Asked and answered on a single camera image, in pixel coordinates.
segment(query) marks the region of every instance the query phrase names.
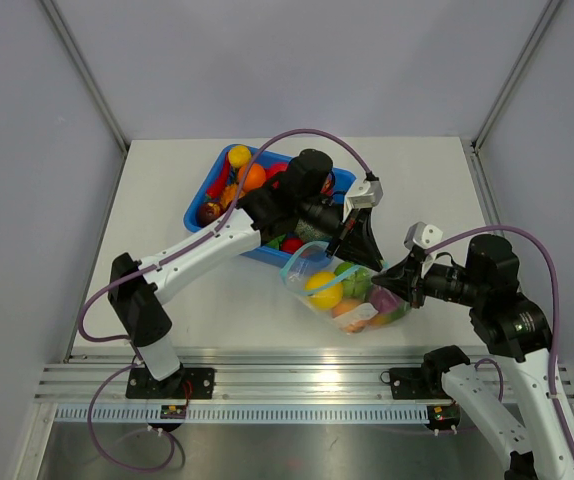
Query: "white tabletop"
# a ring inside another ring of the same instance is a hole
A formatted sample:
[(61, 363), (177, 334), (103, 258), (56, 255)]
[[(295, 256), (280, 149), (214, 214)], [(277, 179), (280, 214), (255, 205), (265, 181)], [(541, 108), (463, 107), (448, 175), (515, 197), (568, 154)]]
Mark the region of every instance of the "white tabletop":
[[(458, 138), (346, 138), (380, 177), (384, 196), (372, 214), (373, 230), (388, 263), (408, 252), (403, 239), (417, 221), (442, 228), (445, 238), (484, 224)], [(93, 273), (91, 295), (109, 281), (112, 260), (135, 259), (187, 237), (183, 215), (221, 150), (232, 143), (260, 146), (264, 139), (137, 140), (131, 145)], [(282, 140), (272, 151), (295, 156), (317, 148), (334, 166), (360, 167), (341, 147), (321, 138)], [(450, 248), (464, 262), (467, 242)], [(467, 309), (428, 299), (421, 310), (385, 328), (347, 335), (321, 321), (282, 286), (278, 268), (245, 257), (224, 262), (194, 281), (166, 306), (177, 347), (254, 351), (342, 349), (422, 353), (457, 344), (479, 347)], [(85, 325), (96, 336), (124, 333), (106, 298), (89, 311)], [(77, 336), (73, 354), (124, 354), (124, 342), (90, 344)]]

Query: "blue bin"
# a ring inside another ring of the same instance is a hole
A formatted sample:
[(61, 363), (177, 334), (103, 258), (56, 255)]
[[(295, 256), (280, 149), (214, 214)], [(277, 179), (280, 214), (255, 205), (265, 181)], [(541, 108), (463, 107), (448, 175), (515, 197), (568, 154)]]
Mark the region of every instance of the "blue bin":
[[(222, 152), (220, 152), (220, 155), (218, 155), (216, 163), (214, 163), (214, 166), (211, 167), (211, 170), (209, 171), (207, 178), (205, 178), (205, 181), (200, 186), (198, 193), (196, 194), (191, 204), (189, 205), (187, 212), (185, 212), (183, 222), (185, 224), (185, 228), (187, 228), (187, 230), (189, 230), (190, 232), (197, 232), (202, 228), (198, 225), (198, 222), (196, 221), (196, 212), (198, 211), (198, 207), (200, 207), (200, 205), (202, 205), (202, 203), (205, 201), (205, 192), (207, 191), (207, 188), (209, 188), (209, 186), (214, 182), (214, 180), (216, 180), (218, 174), (222, 170), (224, 162), (227, 161), (227, 152), (229, 152), (229, 150), (231, 150), (231, 148), (235, 147), (236, 145), (238, 144), (229, 145), (225, 147), (225, 149)], [(256, 151), (258, 150), (257, 148), (253, 147), (248, 148), (251, 151), (252, 155), (256, 153)], [(289, 162), (290, 160), (291, 157), (287, 157), (285, 155), (278, 155), (277, 153), (266, 151), (260, 156), (260, 158), (256, 161), (256, 163), (262, 165), (263, 168), (268, 168), (274, 163)], [(351, 184), (354, 183), (354, 180), (356, 180), (356, 177), (353, 173), (340, 168), (334, 168), (334, 175), (336, 177), (336, 184), (334, 186), (335, 190), (346, 192), (347, 190), (349, 190), (349, 187), (351, 187)], [(342, 202), (343, 195), (336, 195), (335, 200), (337, 202)], [(289, 257), (291, 257), (291, 255), (288, 253), (281, 252), (280, 250), (275, 250), (269, 247), (258, 247), (257, 249), (245, 253), (244, 255), (261, 262), (269, 263), (270, 265), (275, 265), (279, 268), (282, 268), (285, 265), (285, 263), (287, 263), (287, 260), (289, 260)]]

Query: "gray wall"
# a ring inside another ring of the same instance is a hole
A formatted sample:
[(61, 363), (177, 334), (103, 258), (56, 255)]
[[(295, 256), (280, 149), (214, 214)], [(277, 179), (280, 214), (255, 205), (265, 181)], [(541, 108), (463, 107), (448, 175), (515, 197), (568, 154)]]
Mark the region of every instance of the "gray wall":
[(472, 136), (545, 0), (59, 0), (130, 138)]
[[(561, 282), (561, 359), (574, 379), (574, 2), (566, 2), (483, 149), (501, 217), (532, 231)], [(527, 293), (551, 312), (547, 270), (523, 242)]]
[(0, 0), (0, 479), (45, 362), (62, 359), (120, 166), (32, 0)]

